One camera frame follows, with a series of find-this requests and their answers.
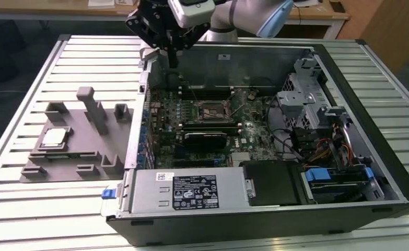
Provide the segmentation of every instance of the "slatted aluminum table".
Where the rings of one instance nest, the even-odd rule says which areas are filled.
[[[324,44],[409,172],[409,92],[368,46],[353,40],[240,41]],[[77,88],[92,86],[105,108],[117,102],[132,107],[141,72],[140,43],[137,37],[121,36],[62,36],[57,41],[0,139],[0,250],[409,250],[409,215],[345,234],[130,247],[100,215],[101,191],[118,181],[18,182],[49,101],[81,109]]]

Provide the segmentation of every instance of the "blue latch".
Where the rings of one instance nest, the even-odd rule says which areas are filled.
[[[144,118],[144,119],[148,118],[148,110],[142,110],[142,118]]]
[[[306,181],[328,180],[330,175],[326,168],[312,168],[305,172]]]
[[[145,156],[144,156],[142,154],[137,154],[137,157],[136,157],[137,163],[138,163],[138,164],[142,163],[144,160],[145,160]]]
[[[116,199],[116,188],[114,189],[105,189],[101,192],[101,199],[102,200]]]
[[[366,177],[369,177],[369,179],[374,177],[374,174],[373,174],[372,168],[365,167],[365,174],[366,174]]]
[[[141,134],[146,133],[146,127],[141,127]]]

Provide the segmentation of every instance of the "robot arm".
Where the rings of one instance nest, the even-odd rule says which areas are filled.
[[[166,52],[177,68],[177,52],[189,49],[212,27],[240,28],[273,37],[286,20],[292,0],[140,0],[126,26],[152,48]]]

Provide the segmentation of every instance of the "cable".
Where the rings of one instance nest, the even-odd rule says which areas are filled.
[[[349,164],[352,165],[352,159],[353,159],[353,151],[350,150],[350,147],[345,144],[341,145],[346,149],[346,159]]]
[[[196,95],[194,95],[194,91],[193,91],[193,89],[192,89],[192,86],[190,86],[190,84],[189,84],[189,82],[188,82],[188,81],[186,81],[186,83],[188,83],[188,86],[189,86],[190,92],[192,92],[192,94],[193,94],[194,101],[196,101],[196,102],[198,102],[198,99],[196,98]]]
[[[233,98],[233,96],[237,94],[237,92],[238,92],[240,90],[241,90],[241,88],[238,88],[238,89],[230,94],[229,98],[226,98],[225,101],[229,101],[229,100]]]
[[[301,25],[300,7],[296,4],[293,4],[293,5],[297,8],[297,12],[298,12],[298,25]]]
[[[330,155],[330,150],[329,149],[326,149],[325,151],[322,151],[321,153],[318,153],[318,155],[316,156],[316,157],[312,157],[310,159],[309,159],[309,163],[312,163],[312,162],[314,162],[317,159],[321,159],[321,158],[324,158],[324,157],[326,157],[326,156],[329,156]]]
[[[172,143],[173,145],[178,145],[178,146],[181,146],[181,147],[184,147],[181,144],[178,144],[178,143]]]
[[[229,117],[232,117],[232,115],[241,109],[242,106],[245,106],[246,104],[242,104],[234,111],[233,113],[230,113]]]
[[[289,146],[276,135],[274,133],[272,132],[270,130],[270,127],[269,127],[269,123],[268,123],[268,118],[269,118],[269,111],[270,111],[270,106],[272,106],[272,103],[274,102],[274,100],[277,99],[276,96],[272,97],[272,100],[270,100],[270,103],[269,103],[269,106],[268,106],[268,110],[266,110],[266,119],[265,119],[265,122],[266,122],[266,130],[269,132],[269,134],[272,135],[272,137],[274,137],[274,139],[290,150],[292,154],[296,155],[296,158],[301,161],[301,162],[306,162],[305,158],[297,153],[297,151],[292,148],[292,146]]]
[[[284,128],[276,128],[276,129],[273,129],[273,131],[272,132],[276,132],[276,131],[284,131],[285,133],[292,133],[293,131],[292,130],[289,130],[289,129],[284,129]]]
[[[282,161],[293,161],[293,160],[296,160],[297,157],[293,157],[293,158],[284,158],[284,155],[285,155],[285,153],[288,153],[288,152],[285,152],[285,145],[281,145],[281,146],[282,146],[282,149],[281,149],[281,157],[280,157],[280,159],[281,159]]]
[[[326,140],[328,140],[328,139],[321,139],[321,140],[318,140],[317,145],[316,145],[316,149],[318,149],[318,147],[321,147],[322,142],[326,141]]]

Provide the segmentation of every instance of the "power supply label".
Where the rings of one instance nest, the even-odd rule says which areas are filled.
[[[218,208],[216,175],[173,177],[174,210]]]

